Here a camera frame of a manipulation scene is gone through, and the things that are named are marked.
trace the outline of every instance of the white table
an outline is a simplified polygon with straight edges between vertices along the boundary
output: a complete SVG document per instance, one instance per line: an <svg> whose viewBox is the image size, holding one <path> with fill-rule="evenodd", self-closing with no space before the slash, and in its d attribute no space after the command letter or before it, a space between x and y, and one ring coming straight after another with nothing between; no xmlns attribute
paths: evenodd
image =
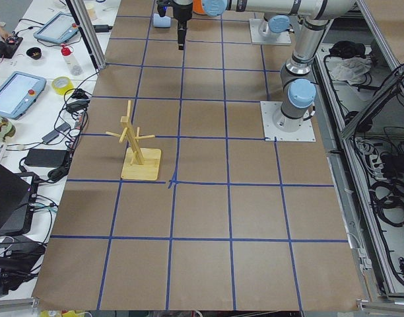
<svg viewBox="0 0 404 317"><path fill-rule="evenodd" d="M98 19L92 21L93 24L109 24L113 25L119 4L121 0L106 0L103 3L97 3L95 1L94 6ZM23 18L36 20L38 22L45 23L52 18L57 12L68 12L67 8L57 8L53 1L49 0L33 0L28 10L24 14ZM17 30L22 30L29 26L35 25L33 22L20 21ZM78 76L73 76L69 73L69 70L61 56L60 47L47 48L38 43L33 37L33 33L37 30L26 30L19 35L24 38L22 44L19 46L14 58L4 59L0 63L0 85L14 72L22 71L33 75L41 76L47 79L45 90L38 97L36 103L34 103L26 113L17 120L11 120L16 127L16 134L12 138L7 138L7 144L27 144L41 141L41 138L49 133L54 128L54 121L63 106L63 97L56 94L51 88L51 82L54 78L59 76L68 76L72 79L74 87L77 87L81 81L88 76L95 73L95 69L89 58L88 52L81 40L79 43L73 44L74 55L83 68L83 73ZM100 42L103 52L106 50L110 33L98 33L98 40ZM75 36L72 39L74 42L79 36ZM42 58L35 61L26 55L26 50L31 47L39 47L42 50ZM88 92L93 91L96 84L97 76L93 76L87 80L81 88ZM64 112L63 118L68 121L73 127L74 121L71 119L70 114ZM62 123L61 120L57 122L57 126ZM53 140L51 143L56 143L61 137ZM40 145L38 148L46 149L65 149L64 142L59 145L48 146ZM6 151L1 164L7 167L12 172L19 172L18 162L26 156L27 151ZM47 173L51 168L27 168L29 171L35 172L43 179L47 178ZM45 184L39 187L38 193L46 196L55 202L59 203L65 186L66 178L60 180L56 184ZM32 221L32 228L30 232L26 234L32 240L43 241L46 237L48 230L50 230L51 217L48 211L38 212L34 215ZM42 257L38 261L37 265L42 262ZM0 298L0 300L12 300L12 299L27 299L30 298L33 289L36 284L36 279L33 279L27 283L23 283L16 291L10 291L8 295ZM35 316L35 312L31 310L21 310L11 313L0 313L0 316Z"/></svg>

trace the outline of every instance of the orange object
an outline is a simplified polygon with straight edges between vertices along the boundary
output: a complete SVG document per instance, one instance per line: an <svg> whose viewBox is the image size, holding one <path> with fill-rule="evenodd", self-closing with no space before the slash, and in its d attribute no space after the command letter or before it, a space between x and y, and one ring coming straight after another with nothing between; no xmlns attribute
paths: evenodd
<svg viewBox="0 0 404 317"><path fill-rule="evenodd" d="M193 12L197 15L207 15L202 7L202 0L193 0Z"/></svg>

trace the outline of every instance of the yellow tape roll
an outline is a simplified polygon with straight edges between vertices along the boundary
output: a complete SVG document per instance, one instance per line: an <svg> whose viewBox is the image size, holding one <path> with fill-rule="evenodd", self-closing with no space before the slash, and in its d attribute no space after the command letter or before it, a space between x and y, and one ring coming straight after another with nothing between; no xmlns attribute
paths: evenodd
<svg viewBox="0 0 404 317"><path fill-rule="evenodd" d="M74 89L73 83L69 77L57 77L52 81L51 86L55 92L61 96L64 96L66 92L67 94L71 94Z"/></svg>

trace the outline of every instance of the plastic bottle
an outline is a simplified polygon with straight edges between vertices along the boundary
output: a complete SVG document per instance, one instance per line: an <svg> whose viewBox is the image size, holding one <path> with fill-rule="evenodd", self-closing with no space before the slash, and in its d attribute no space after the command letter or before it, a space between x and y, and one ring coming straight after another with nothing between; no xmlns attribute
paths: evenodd
<svg viewBox="0 0 404 317"><path fill-rule="evenodd" d="M77 59L73 55L73 52L65 44L61 45L61 54L64 57L65 63L67 64L72 75L77 76L83 72L82 67L79 65Z"/></svg>

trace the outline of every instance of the metal plate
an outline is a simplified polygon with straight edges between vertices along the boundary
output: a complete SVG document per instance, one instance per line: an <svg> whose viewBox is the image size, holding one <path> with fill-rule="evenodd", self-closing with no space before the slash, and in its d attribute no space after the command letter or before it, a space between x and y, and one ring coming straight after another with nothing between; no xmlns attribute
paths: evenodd
<svg viewBox="0 0 404 317"><path fill-rule="evenodd" d="M260 18L251 18L249 20L250 24L250 35L252 37L253 44L266 44L266 45L280 45L280 46L289 46L292 44L290 39L290 35L288 32L280 33L277 37L264 37L259 34L259 25L262 23L262 19Z"/></svg>
<svg viewBox="0 0 404 317"><path fill-rule="evenodd" d="M274 111L282 102L261 101L263 133L266 141L315 142L315 133L310 120L304 121L296 132L284 132L273 123Z"/></svg>

